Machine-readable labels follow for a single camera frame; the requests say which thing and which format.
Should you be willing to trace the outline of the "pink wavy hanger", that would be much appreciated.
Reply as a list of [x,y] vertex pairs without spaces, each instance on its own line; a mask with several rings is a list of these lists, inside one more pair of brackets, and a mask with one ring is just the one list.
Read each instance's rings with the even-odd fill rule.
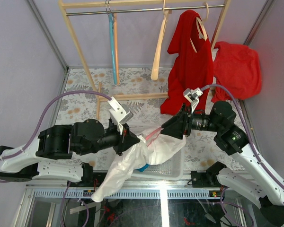
[[161,127],[156,128],[155,130],[152,130],[150,133],[140,133],[139,136],[143,137],[146,141],[147,147],[156,140],[156,138],[159,136],[161,131]]

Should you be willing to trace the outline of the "white t shirt blue print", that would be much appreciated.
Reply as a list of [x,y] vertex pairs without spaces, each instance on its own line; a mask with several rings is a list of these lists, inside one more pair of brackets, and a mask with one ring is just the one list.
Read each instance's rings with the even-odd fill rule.
[[119,191],[124,182],[132,176],[134,170],[144,165],[163,164],[172,158],[186,144],[186,137],[179,140],[161,133],[148,147],[143,137],[140,142],[126,150],[122,156],[116,156],[108,169],[104,181],[92,194],[94,202],[101,202],[106,196]]

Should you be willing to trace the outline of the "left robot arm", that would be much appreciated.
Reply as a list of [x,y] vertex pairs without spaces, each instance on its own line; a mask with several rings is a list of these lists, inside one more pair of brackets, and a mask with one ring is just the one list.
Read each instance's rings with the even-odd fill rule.
[[0,146],[0,183],[47,178],[87,187],[94,181],[93,167],[89,163],[70,166],[56,161],[70,160],[73,154],[96,154],[107,148],[113,148],[120,156],[139,142],[127,124],[121,131],[112,122],[105,129],[95,119],[73,125],[55,125],[40,132],[30,145],[18,148]]

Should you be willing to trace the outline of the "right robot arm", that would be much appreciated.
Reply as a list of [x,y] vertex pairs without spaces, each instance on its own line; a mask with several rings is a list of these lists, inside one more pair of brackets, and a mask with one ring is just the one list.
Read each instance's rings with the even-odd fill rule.
[[268,222],[281,227],[284,224],[284,179],[249,141],[249,134],[234,123],[235,117],[232,106],[225,101],[216,102],[210,114],[194,113],[190,107],[182,106],[175,116],[162,124],[161,133],[182,139],[192,130],[215,132],[216,145],[242,165],[253,181],[216,162],[206,171],[207,183],[235,190],[258,207]]

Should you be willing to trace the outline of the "beige wooden hanger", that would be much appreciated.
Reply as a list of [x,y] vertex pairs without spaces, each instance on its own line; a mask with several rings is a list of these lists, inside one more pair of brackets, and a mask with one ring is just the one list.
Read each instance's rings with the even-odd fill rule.
[[162,20],[161,27],[160,27],[160,32],[158,36],[156,51],[155,51],[152,70],[151,70],[151,79],[154,81],[156,81],[159,76],[161,48],[162,48],[164,34],[165,34],[165,30],[166,30],[166,26],[167,26],[167,22],[169,18],[169,11],[166,10],[165,6],[166,6],[166,1],[164,0],[163,5],[162,5],[163,20]]

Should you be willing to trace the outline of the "red t shirt on hanger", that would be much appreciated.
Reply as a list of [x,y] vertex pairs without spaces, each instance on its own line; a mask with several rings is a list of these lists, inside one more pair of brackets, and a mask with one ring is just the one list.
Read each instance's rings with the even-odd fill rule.
[[199,39],[196,17],[187,10],[179,17],[176,30],[168,47],[168,54],[177,54],[168,77],[168,98],[160,106],[161,114],[176,115],[182,104],[190,105],[183,92],[202,88],[213,82],[213,60],[210,39]]

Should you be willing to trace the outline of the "cream hanger under red shirt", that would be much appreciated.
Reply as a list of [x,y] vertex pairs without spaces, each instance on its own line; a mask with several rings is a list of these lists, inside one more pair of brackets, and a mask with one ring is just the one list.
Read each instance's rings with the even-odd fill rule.
[[[206,8],[206,17],[205,17],[204,21],[206,22],[208,20],[208,17],[209,17],[209,5],[208,5],[207,2],[204,2],[204,6]],[[206,32],[203,19],[201,17],[197,16],[195,21],[196,21],[196,28],[197,28],[197,31],[198,31],[199,39],[200,40],[204,39],[204,41],[208,40],[208,34]]]

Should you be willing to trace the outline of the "orange hanger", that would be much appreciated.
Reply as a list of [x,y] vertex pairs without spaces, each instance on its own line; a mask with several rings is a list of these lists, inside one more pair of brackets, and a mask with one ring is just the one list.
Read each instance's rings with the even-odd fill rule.
[[120,84],[119,76],[119,59],[118,59],[118,35],[117,35],[117,15],[114,14],[114,45],[115,45],[115,70],[116,70],[116,84]]

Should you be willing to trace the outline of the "blue hanger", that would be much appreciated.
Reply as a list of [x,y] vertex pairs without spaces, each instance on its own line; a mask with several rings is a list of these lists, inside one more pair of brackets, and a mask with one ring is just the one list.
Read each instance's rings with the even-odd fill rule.
[[111,60],[112,60],[112,72],[113,72],[113,81],[117,85],[117,71],[116,71],[116,60],[115,60],[115,42],[114,42],[114,15],[110,9],[110,1],[105,1],[106,12],[108,15],[109,23],[109,41],[110,41],[110,51],[111,51]]

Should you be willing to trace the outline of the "floral tablecloth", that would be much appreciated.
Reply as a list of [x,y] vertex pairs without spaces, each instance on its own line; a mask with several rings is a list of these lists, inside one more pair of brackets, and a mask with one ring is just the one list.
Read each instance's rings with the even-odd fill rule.
[[[123,68],[120,69],[120,84],[114,85],[111,69],[90,69],[96,86],[101,86],[101,92],[108,96],[127,94],[165,93],[168,90],[169,68],[159,71],[159,78],[151,80],[151,69]],[[62,83],[61,92],[74,90],[91,90],[90,82],[84,69],[70,69]],[[135,125],[159,127],[170,115],[161,114],[160,106],[164,99],[128,100],[124,101],[133,112],[133,118],[128,122],[131,129]],[[95,119],[97,98],[92,94],[77,94],[65,96],[59,102],[59,112],[56,124],[73,124],[87,119]],[[214,142],[214,132],[193,131],[186,139],[184,152],[184,170],[206,170],[216,161],[224,163],[234,171],[243,171],[244,167],[232,157],[221,151]],[[72,159],[59,160],[59,164],[77,166],[83,162],[91,163],[95,170],[108,170],[115,158],[112,149],[85,156],[73,155]]]

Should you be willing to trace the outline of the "white plastic laundry basket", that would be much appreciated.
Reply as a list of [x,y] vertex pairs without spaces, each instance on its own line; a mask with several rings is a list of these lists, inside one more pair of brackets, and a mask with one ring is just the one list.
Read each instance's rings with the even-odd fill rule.
[[[130,124],[130,131],[135,135],[144,134],[148,136],[151,132],[156,130],[159,126],[152,123],[132,122]],[[155,179],[155,180],[179,180],[183,175],[184,168],[184,151],[181,149],[172,158],[160,165],[149,165],[143,172],[134,170],[132,177]]]

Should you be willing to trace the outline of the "red cloth pile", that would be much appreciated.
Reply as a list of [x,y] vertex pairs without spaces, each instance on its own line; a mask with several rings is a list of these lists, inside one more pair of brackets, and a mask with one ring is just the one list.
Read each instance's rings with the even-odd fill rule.
[[242,44],[217,42],[213,62],[216,84],[228,89],[235,99],[246,100],[262,89],[259,54]]

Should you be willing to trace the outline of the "wooden clothes rack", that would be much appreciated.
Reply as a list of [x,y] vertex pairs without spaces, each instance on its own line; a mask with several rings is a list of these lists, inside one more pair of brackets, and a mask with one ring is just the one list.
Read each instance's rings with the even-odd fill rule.
[[[166,2],[170,3],[183,3],[183,2],[198,2],[201,0],[166,0]],[[163,0],[110,0],[110,5],[112,6],[135,6],[135,5],[153,5],[153,4],[160,4]],[[214,45],[217,42],[217,38],[220,34],[223,22],[225,20],[225,16],[227,14],[228,8],[230,6],[231,0],[224,0],[223,4],[220,5],[209,5],[209,9],[211,8],[222,8],[219,18],[216,23],[216,27],[211,39],[211,51],[214,48]],[[63,0],[58,1],[58,6],[59,9],[62,13],[63,19],[66,23],[66,26],[69,30],[69,33],[71,35],[71,38],[74,42],[75,48],[78,52],[79,58],[81,60],[82,66],[86,72],[87,78],[90,82],[91,88],[93,91],[100,92],[102,85],[99,83],[98,88],[95,86],[94,80],[92,78],[92,75],[89,71],[89,66],[87,64],[87,61],[85,59],[83,50],[81,49],[80,43],[78,41],[78,38],[75,34],[75,30],[71,24],[71,20],[69,17],[74,17],[74,16],[88,16],[88,15],[104,15],[106,14],[106,11],[92,11],[92,12],[67,12],[68,9],[86,9],[86,8],[98,8],[98,7],[104,7],[105,6],[105,1],[91,1],[91,2],[69,2],[69,3],[64,3]],[[190,9],[203,9],[205,8],[204,5],[200,6],[185,6],[185,7],[167,7],[166,10],[169,11],[169,14],[171,14],[171,11],[175,10],[190,10]],[[123,14],[123,13],[140,13],[140,12],[154,12],[154,11],[162,11],[161,8],[152,8],[152,9],[123,9],[123,10],[113,10],[111,11],[114,14]],[[134,39],[131,42],[125,42],[127,46],[130,46],[130,51],[131,52],[126,52],[127,56],[129,56],[129,53],[134,53],[135,56],[137,54],[142,53],[142,50],[145,49],[143,47],[139,51],[136,51],[138,47],[141,46],[138,41],[141,41],[142,35],[138,35],[138,39]],[[127,94],[127,95],[116,95],[115,99],[120,100],[120,101],[128,101],[128,100],[148,100],[148,99],[161,99],[161,98],[168,98],[168,93],[143,93],[143,94]]]

